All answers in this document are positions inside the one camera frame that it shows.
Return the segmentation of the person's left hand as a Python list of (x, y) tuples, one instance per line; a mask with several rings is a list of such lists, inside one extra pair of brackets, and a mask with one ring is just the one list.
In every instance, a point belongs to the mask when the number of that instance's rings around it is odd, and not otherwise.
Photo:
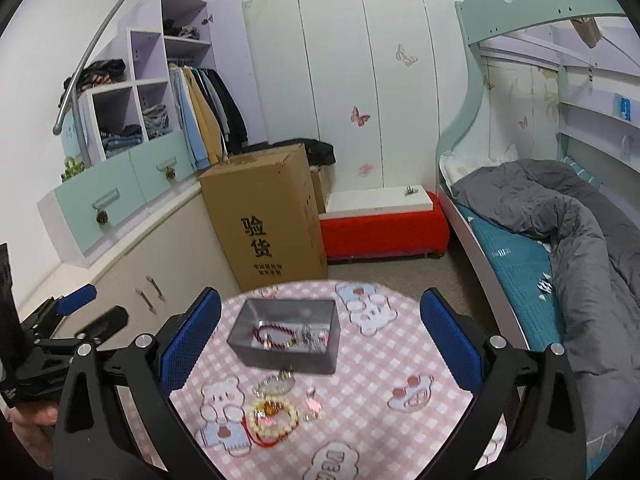
[(58, 404), (53, 402), (23, 403), (3, 411), (17, 439), (43, 469), (52, 468), (52, 438), (43, 431), (58, 421)]

